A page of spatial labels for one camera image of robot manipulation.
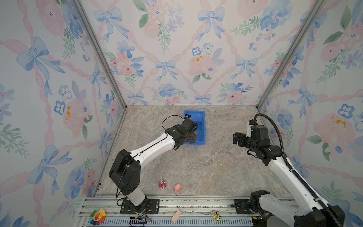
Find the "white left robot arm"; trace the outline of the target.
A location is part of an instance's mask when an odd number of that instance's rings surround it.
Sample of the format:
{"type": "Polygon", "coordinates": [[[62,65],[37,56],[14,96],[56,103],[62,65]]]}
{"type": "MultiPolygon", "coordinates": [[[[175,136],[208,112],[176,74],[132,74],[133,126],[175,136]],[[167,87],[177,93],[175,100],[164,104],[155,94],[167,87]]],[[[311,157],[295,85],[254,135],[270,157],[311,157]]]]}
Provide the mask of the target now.
{"type": "Polygon", "coordinates": [[[181,124],[165,129],[145,146],[130,152],[119,151],[108,174],[117,186],[117,193],[123,194],[134,208],[144,208],[147,197],[140,188],[143,167],[167,151],[177,150],[185,143],[195,143],[198,126],[190,115],[186,115],[181,124]]]}

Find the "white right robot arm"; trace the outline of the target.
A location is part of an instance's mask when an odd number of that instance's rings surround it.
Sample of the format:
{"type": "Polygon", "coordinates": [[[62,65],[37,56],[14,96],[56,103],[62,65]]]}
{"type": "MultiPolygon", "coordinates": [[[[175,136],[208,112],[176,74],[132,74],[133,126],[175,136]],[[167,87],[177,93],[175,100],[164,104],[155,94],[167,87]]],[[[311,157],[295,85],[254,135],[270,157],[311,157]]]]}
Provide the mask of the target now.
{"type": "Polygon", "coordinates": [[[233,134],[233,143],[247,148],[247,154],[261,160],[266,167],[281,180],[290,192],[298,208],[283,204],[266,190],[252,192],[246,206],[260,214],[265,221],[270,215],[276,216],[290,227],[342,227],[345,213],[338,205],[331,205],[307,183],[302,175],[288,160],[282,136],[271,118],[266,118],[276,130],[279,145],[272,145],[268,129],[259,125],[257,117],[247,122],[247,133],[233,134]]]}

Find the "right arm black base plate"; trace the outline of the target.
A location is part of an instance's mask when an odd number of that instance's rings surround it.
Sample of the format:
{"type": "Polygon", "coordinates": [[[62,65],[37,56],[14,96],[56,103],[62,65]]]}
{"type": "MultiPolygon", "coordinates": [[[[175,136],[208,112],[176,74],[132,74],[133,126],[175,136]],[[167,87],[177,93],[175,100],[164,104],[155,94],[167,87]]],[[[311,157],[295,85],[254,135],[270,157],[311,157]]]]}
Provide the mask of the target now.
{"type": "Polygon", "coordinates": [[[273,216],[272,213],[262,209],[254,199],[235,199],[231,207],[235,208],[237,214],[253,214],[252,219],[257,221],[266,221],[273,216]]]}

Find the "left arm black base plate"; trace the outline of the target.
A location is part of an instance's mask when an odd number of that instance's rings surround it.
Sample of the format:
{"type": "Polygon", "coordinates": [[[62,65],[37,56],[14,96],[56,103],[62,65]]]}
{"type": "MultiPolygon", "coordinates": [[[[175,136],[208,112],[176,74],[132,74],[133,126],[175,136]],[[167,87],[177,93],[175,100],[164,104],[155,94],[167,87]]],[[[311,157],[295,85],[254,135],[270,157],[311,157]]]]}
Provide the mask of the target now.
{"type": "Polygon", "coordinates": [[[159,213],[160,200],[146,198],[140,205],[135,206],[129,199],[124,199],[121,204],[122,215],[154,215],[159,213]]]}

